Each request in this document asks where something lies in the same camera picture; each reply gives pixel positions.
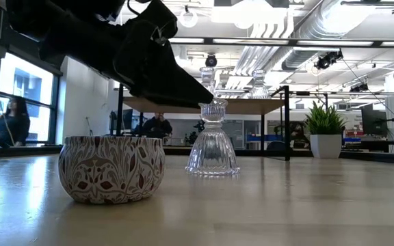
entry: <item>floral pattern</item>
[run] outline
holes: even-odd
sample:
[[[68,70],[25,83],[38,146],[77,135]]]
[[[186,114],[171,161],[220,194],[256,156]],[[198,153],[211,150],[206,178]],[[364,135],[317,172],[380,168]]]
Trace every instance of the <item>floral pattern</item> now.
[[[161,139],[67,137],[59,157],[64,190],[84,203],[120,204],[149,197],[164,171]]]

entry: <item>camera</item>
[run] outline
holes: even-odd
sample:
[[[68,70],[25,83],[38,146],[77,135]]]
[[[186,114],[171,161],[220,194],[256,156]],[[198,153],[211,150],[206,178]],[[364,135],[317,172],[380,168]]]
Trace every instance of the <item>camera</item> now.
[[[215,58],[214,54],[208,55],[208,58],[206,58],[205,65],[206,67],[210,67],[210,68],[217,66],[217,58]]]

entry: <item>woman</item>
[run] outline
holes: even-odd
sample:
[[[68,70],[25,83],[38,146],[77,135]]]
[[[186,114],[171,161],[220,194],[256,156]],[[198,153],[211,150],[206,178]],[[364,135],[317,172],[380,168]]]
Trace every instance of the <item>woman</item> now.
[[[10,146],[25,146],[29,129],[27,103],[24,98],[14,96],[8,103],[7,111],[0,117],[0,140]]]

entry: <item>window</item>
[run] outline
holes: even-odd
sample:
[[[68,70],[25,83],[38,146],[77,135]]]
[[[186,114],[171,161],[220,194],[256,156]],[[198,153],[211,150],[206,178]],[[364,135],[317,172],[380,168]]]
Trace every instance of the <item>window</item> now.
[[[0,92],[51,104],[53,74],[7,53],[1,59]]]
[[[7,109],[9,98],[0,98],[0,117]],[[27,137],[27,141],[48,141],[49,135],[49,118],[50,109],[46,107],[40,107],[27,103],[27,111],[30,116],[30,130]]]

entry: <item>green plant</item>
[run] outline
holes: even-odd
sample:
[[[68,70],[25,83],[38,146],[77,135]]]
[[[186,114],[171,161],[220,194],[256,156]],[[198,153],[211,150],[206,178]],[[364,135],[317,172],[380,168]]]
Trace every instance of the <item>green plant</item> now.
[[[306,127],[312,135],[341,134],[345,123],[335,107],[325,110],[315,102],[311,114],[306,116]]]

